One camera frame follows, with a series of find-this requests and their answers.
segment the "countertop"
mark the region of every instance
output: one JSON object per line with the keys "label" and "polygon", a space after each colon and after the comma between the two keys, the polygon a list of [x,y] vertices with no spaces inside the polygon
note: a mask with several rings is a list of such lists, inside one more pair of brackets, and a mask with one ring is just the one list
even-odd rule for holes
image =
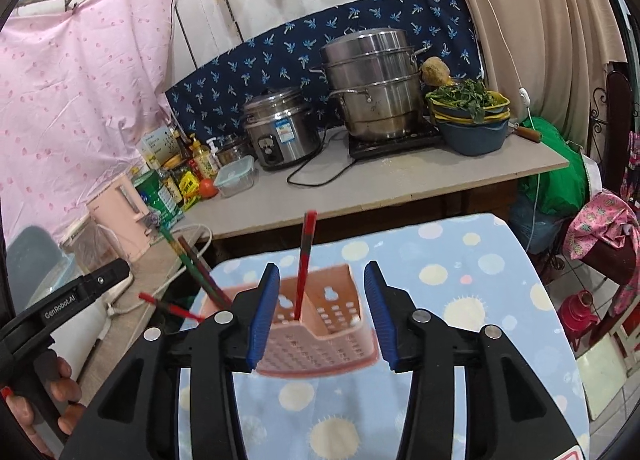
{"label": "countertop", "polygon": [[[319,183],[350,161],[344,128],[327,133],[328,146],[296,176],[296,182]],[[221,195],[186,212],[182,224],[210,227],[215,239],[299,224],[305,211],[332,218],[412,200],[446,195],[567,167],[551,148],[516,135],[502,148],[480,157],[464,157],[446,147],[401,153],[355,164],[322,187],[289,185],[295,168],[269,172],[256,164],[254,186],[229,199]]]}

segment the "metal screw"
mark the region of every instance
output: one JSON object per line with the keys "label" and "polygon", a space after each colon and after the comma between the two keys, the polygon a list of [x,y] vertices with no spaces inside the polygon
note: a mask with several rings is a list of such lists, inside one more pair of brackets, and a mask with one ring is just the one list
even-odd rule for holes
{"label": "metal screw", "polygon": [[161,335],[162,335],[162,331],[158,327],[155,327],[155,326],[152,326],[151,328],[147,328],[145,330],[145,333],[143,334],[143,336],[145,337],[145,339],[147,341],[155,341]]}
{"label": "metal screw", "polygon": [[495,325],[489,325],[484,329],[484,333],[489,339],[498,339],[502,336],[502,330]]}
{"label": "metal screw", "polygon": [[411,317],[414,318],[416,323],[428,323],[431,321],[431,312],[418,309],[414,311]]}
{"label": "metal screw", "polygon": [[234,315],[228,310],[223,310],[222,312],[218,312],[215,316],[213,316],[213,320],[219,325],[226,325],[227,323],[231,323]]}

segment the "polka dot fabric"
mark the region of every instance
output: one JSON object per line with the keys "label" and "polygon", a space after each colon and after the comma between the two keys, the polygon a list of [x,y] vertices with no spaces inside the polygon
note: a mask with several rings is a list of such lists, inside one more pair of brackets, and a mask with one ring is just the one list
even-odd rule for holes
{"label": "polka dot fabric", "polygon": [[84,203],[140,158],[166,117],[171,0],[87,0],[9,18],[0,32],[0,195],[5,238],[59,239]]}
{"label": "polka dot fabric", "polygon": [[[232,260],[212,275],[223,288],[243,283],[247,274],[260,276],[268,262],[279,263],[284,276],[294,275],[297,259],[290,263],[291,256],[289,250]],[[472,215],[314,246],[310,264],[348,263],[366,299],[363,271],[370,260],[378,261],[388,284],[407,290],[417,307],[451,326],[474,331],[490,323],[501,326],[554,398],[588,458],[589,423],[574,355],[540,279],[504,221]],[[193,310],[203,299],[200,293]],[[366,303],[363,317],[370,321]],[[304,384],[256,373],[236,374],[234,382],[250,460],[396,458],[411,374],[392,373],[382,359]],[[180,387],[188,385],[183,376]],[[453,460],[465,457],[464,393],[464,374],[457,368]],[[178,412],[178,421],[180,433],[186,434],[188,414]],[[180,458],[189,460],[188,443],[180,448]]]}

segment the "wooden handle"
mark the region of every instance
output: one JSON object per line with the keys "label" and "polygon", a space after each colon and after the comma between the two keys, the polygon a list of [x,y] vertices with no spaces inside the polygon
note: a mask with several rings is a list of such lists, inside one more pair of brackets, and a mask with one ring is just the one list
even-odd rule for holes
{"label": "wooden handle", "polygon": [[532,130],[531,128],[525,128],[524,126],[519,126],[515,129],[516,135],[519,135],[523,139],[528,139],[529,141],[533,141],[534,143],[539,143],[542,141],[542,133],[537,130]]}

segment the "chopstick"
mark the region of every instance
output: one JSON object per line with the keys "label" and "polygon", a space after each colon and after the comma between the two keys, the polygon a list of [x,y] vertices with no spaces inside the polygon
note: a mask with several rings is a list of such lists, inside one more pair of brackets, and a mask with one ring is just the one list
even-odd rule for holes
{"label": "chopstick", "polygon": [[302,311],[302,298],[305,294],[306,276],[309,271],[309,258],[311,256],[311,245],[314,241],[316,232],[316,221],[318,213],[316,211],[307,211],[305,213],[305,221],[302,224],[302,241],[300,242],[300,263],[298,264],[298,283],[296,284],[296,305],[294,309],[293,319],[300,319]]}
{"label": "chopstick", "polygon": [[167,241],[167,243],[171,246],[171,249],[174,250],[174,253],[180,258],[180,261],[184,264],[189,271],[191,277],[196,280],[196,283],[207,293],[209,299],[222,310],[228,310],[231,307],[230,303],[227,303],[223,298],[220,298],[216,295],[215,291],[209,286],[207,280],[205,280],[202,273],[196,268],[196,266],[191,262],[189,257],[184,253],[180,244],[175,241],[174,237],[171,235],[171,232],[164,226],[160,226],[160,233]]}
{"label": "chopstick", "polygon": [[163,312],[166,312],[166,313],[169,313],[169,314],[173,314],[173,315],[177,315],[177,316],[183,317],[185,319],[194,319],[198,323],[202,323],[205,320],[205,318],[203,318],[202,316],[195,315],[193,312],[189,312],[188,310],[183,309],[182,307],[178,307],[177,305],[174,305],[173,303],[167,303],[165,301],[161,301],[159,299],[156,299],[155,297],[151,296],[150,294],[140,293],[140,294],[138,294],[138,297],[142,301],[146,301],[147,303],[150,303],[150,304],[158,307],[158,309],[162,310]]}
{"label": "chopstick", "polygon": [[231,298],[229,298],[225,294],[225,291],[220,289],[220,287],[214,281],[214,279],[211,278],[211,275],[210,275],[211,270],[210,269],[207,270],[206,263],[198,257],[197,253],[189,245],[187,240],[185,240],[184,236],[178,236],[178,242],[182,246],[182,249],[184,249],[184,252],[187,254],[189,259],[193,262],[193,265],[196,266],[196,269],[200,272],[200,274],[207,281],[207,283],[209,284],[209,288],[212,291],[212,293],[214,293],[214,295],[216,297],[220,298],[223,301],[223,304],[220,305],[220,303],[217,303],[216,300],[211,298],[211,296],[209,295],[211,300],[217,304],[217,306],[218,306],[218,308],[220,310],[229,310],[231,308]]}

